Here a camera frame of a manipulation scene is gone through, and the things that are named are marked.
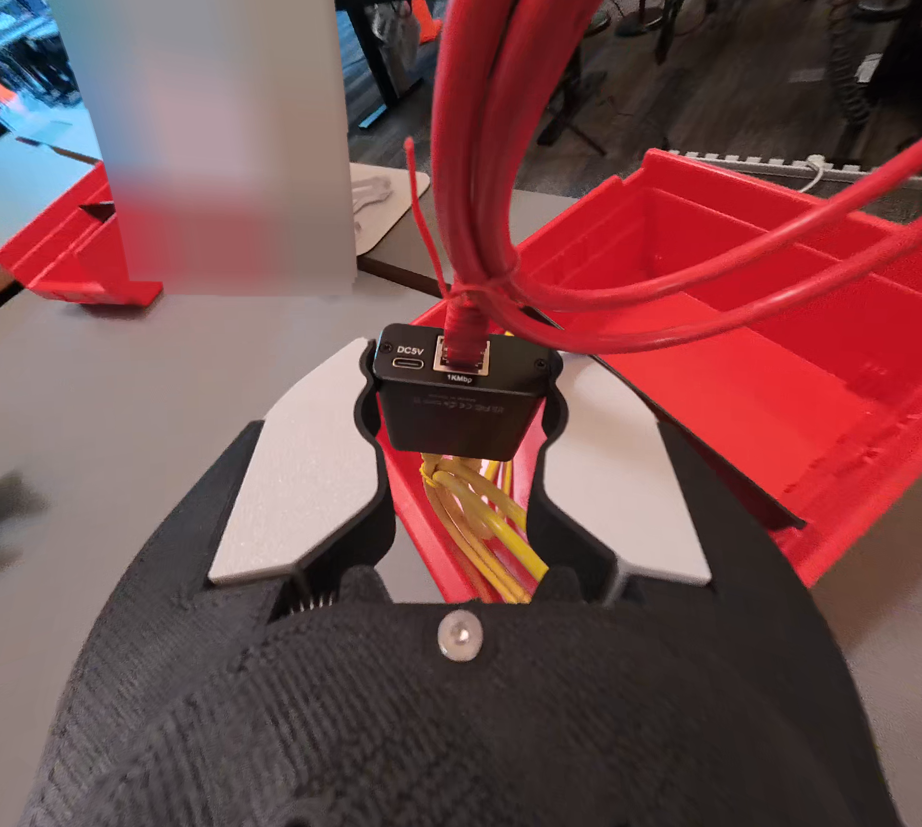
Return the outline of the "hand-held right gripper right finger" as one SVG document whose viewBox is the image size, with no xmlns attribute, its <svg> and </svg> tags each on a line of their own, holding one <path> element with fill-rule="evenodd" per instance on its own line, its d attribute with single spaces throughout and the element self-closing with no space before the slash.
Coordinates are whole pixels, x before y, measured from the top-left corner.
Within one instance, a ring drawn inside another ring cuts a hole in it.
<svg viewBox="0 0 922 827">
<path fill-rule="evenodd" d="M 634 579 L 703 588 L 712 572 L 653 412 L 596 360 L 564 353 L 541 420 L 527 539 L 588 602 Z"/>
</svg>

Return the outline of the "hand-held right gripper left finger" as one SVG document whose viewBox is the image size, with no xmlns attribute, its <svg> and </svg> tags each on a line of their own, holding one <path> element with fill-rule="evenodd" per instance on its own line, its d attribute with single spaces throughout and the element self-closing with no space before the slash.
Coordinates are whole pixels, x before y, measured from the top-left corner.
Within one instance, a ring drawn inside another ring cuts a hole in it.
<svg viewBox="0 0 922 827">
<path fill-rule="evenodd" d="M 270 408 L 209 568 L 213 585 L 339 588 L 350 568 L 386 556 L 397 522 L 373 353 L 371 341 L 351 341 Z"/>
</svg>

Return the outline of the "black ethernet splitter box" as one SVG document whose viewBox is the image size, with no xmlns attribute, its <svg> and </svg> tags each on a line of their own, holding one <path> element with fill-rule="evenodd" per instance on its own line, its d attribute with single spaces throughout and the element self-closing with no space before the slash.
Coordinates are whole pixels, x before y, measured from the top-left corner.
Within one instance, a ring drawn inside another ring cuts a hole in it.
<svg viewBox="0 0 922 827">
<path fill-rule="evenodd" d="M 513 460 L 559 375 L 558 352 L 490 335 L 480 364 L 444 359 L 444 331 L 391 324 L 378 338 L 373 372 L 390 445 L 398 452 Z"/>
</svg>

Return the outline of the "red plastic compartment bin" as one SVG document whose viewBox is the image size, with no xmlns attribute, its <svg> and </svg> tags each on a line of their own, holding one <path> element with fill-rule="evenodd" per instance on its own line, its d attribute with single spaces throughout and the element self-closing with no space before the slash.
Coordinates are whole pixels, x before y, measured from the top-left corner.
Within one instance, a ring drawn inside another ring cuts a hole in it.
<svg viewBox="0 0 922 827">
<path fill-rule="evenodd" d="M 864 207 L 886 168 L 859 176 L 847 216 L 722 276 L 636 308 L 562 313 L 592 336 L 704 326 L 843 264 L 867 274 L 801 307 L 683 347 L 605 355 L 606 366 L 699 441 L 801 581 L 812 587 L 920 476 L 920 244 Z M 526 239 L 524 270 L 607 291 L 674 277 L 819 208 L 815 196 L 649 151 Z"/>
</svg>

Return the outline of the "grey mat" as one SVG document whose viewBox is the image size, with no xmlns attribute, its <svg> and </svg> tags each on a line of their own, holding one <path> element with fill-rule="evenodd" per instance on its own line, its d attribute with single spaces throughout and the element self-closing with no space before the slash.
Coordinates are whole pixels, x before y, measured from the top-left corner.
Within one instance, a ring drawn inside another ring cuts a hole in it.
<svg viewBox="0 0 922 827">
<path fill-rule="evenodd" d="M 365 207 L 356 217 L 353 216 L 356 256 L 363 256 L 372 251 L 411 211 L 409 174 L 405 169 L 357 162 L 350 164 L 350 174 L 351 182 L 375 175 L 386 176 L 393 187 L 393 193 L 387 201 Z"/>
</svg>

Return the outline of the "white metal part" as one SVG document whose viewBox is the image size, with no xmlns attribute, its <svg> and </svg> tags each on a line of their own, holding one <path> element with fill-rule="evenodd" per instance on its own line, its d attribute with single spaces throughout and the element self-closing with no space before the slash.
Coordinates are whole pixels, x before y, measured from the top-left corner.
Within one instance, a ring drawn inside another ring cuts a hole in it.
<svg viewBox="0 0 922 827">
<path fill-rule="evenodd" d="M 387 201 L 393 193 L 386 176 L 375 175 L 352 181 L 352 210 L 356 217 L 365 207 Z"/>
</svg>

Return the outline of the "white power strip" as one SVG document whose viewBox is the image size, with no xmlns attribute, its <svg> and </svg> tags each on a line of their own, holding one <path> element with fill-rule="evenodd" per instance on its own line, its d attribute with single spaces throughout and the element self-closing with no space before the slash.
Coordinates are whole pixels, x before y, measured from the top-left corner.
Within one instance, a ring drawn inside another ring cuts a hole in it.
<svg viewBox="0 0 922 827">
<path fill-rule="evenodd" d="M 762 179 L 770 180 L 775 178 L 806 184 L 813 177 L 813 173 L 807 168 L 804 159 L 786 161 L 782 158 L 763 159 L 755 156 L 742 158 L 735 155 L 719 155 L 715 153 L 680 152 L 675 149 L 670 150 L 668 154 Z M 857 165 L 836 166 L 830 161 L 826 161 L 826 170 L 821 182 L 850 184 L 861 180 L 868 174 L 868 171 L 861 169 Z"/>
</svg>

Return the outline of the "black stool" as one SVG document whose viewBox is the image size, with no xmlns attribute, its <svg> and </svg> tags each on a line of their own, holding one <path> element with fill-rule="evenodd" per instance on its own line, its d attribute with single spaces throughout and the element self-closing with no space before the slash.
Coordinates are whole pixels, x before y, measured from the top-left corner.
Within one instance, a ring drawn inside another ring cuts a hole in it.
<svg viewBox="0 0 922 827">
<path fill-rule="evenodd" d="M 569 132 L 605 158 L 605 148 L 582 130 L 576 122 L 577 116 L 597 97 L 607 78 L 606 71 L 585 71 L 582 46 L 576 47 L 550 98 L 547 106 L 549 122 L 536 137 L 536 144 L 543 148 L 556 145 L 565 132 Z"/>
</svg>

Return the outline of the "grey bag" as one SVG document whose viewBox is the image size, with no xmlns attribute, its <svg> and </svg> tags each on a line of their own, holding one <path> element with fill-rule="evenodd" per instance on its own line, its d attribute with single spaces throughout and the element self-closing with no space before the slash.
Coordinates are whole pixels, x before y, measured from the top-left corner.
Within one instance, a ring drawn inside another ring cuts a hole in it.
<svg viewBox="0 0 922 827">
<path fill-rule="evenodd" d="M 416 80 L 421 28 L 409 1 L 378 3 L 365 9 L 390 81 L 403 95 Z"/>
</svg>

